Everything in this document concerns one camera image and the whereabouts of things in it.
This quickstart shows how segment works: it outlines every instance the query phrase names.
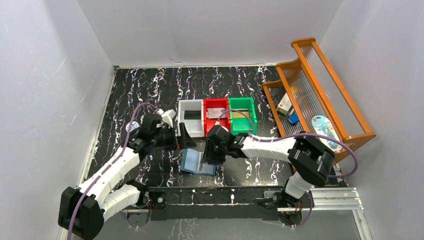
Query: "marble table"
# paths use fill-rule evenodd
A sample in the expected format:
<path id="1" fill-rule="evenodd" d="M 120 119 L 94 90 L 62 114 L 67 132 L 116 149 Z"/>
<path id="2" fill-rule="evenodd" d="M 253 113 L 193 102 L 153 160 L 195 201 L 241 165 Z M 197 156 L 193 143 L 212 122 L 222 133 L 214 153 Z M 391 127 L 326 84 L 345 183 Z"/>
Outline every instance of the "marble table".
<path id="1" fill-rule="evenodd" d="M 278 80 L 274 66 L 184 67 L 118 69 L 107 103 L 88 176 L 115 153 L 126 136 L 126 125 L 139 102 L 178 110 L 179 100 L 252 97 L 258 120 L 257 135 L 279 136 L 262 91 L 262 83 Z M 144 108 L 137 116 L 143 119 Z M 203 150 L 204 140 L 197 140 Z M 136 179 L 149 187 L 283 186 L 293 175 L 286 162 L 268 158 L 233 159 L 217 168 L 215 176 L 181 172 L 181 150 L 155 150 L 123 179 Z"/>

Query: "wooden rack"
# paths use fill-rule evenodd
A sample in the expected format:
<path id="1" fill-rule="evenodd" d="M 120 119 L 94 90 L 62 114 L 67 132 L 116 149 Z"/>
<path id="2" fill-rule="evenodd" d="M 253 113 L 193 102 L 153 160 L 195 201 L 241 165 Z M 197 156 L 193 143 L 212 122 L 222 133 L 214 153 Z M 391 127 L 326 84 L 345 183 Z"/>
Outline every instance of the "wooden rack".
<path id="1" fill-rule="evenodd" d="M 376 136 L 365 121 L 358 107 L 346 91 L 315 38 L 300 38 L 291 43 L 298 58 L 275 66 L 280 80 L 266 82 L 263 90 L 275 118 L 281 136 L 299 131 L 315 133 L 311 120 L 316 115 L 327 117 L 338 138 L 353 151 Z M 291 125 L 286 115 L 276 111 L 276 105 L 284 96 L 290 98 L 299 117 L 297 125 Z M 336 152 L 336 163 L 349 152 Z"/>

